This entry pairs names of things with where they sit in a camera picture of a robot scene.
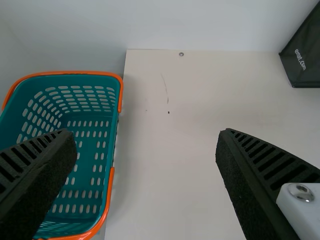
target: white table surface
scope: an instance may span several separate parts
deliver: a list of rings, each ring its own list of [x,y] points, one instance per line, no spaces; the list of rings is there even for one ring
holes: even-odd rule
[[[106,240],[244,240],[215,162],[225,128],[320,168],[320,89],[267,52],[128,50]]]

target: white wall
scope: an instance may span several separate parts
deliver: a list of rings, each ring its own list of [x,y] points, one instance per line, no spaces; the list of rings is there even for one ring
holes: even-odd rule
[[[126,49],[279,51],[318,0],[1,0],[43,70],[122,73]]]
[[[0,18],[0,106],[16,80],[38,69],[37,62]]]

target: metal screw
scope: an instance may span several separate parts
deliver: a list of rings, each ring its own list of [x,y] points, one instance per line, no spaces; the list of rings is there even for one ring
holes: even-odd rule
[[[288,185],[289,193],[300,201],[310,203],[315,200],[314,193],[301,183],[291,183]]]

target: teal plastic basket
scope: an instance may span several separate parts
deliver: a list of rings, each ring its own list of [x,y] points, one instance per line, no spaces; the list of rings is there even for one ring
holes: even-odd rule
[[[11,87],[0,149],[61,128],[73,132],[77,147],[73,171],[35,239],[89,239],[106,219],[122,92],[122,79],[108,72],[44,72]]]

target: basket handle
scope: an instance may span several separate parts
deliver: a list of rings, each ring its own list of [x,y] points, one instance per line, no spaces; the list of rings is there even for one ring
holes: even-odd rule
[[[124,82],[122,78],[112,72],[107,71],[44,71],[44,72],[38,72],[29,74],[27,76],[24,76],[20,79],[18,79],[9,89],[7,92],[5,99],[2,104],[2,111],[5,109],[5,106],[7,105],[11,95],[14,93],[16,87],[24,80],[32,78],[32,77],[38,77],[38,76],[45,76],[45,75],[63,75],[63,74],[88,74],[88,75],[103,75],[103,76],[110,76],[116,78],[120,83],[120,93],[119,93],[119,101],[118,101],[118,113],[121,113],[122,110],[122,97],[123,97],[123,91],[124,91]]]

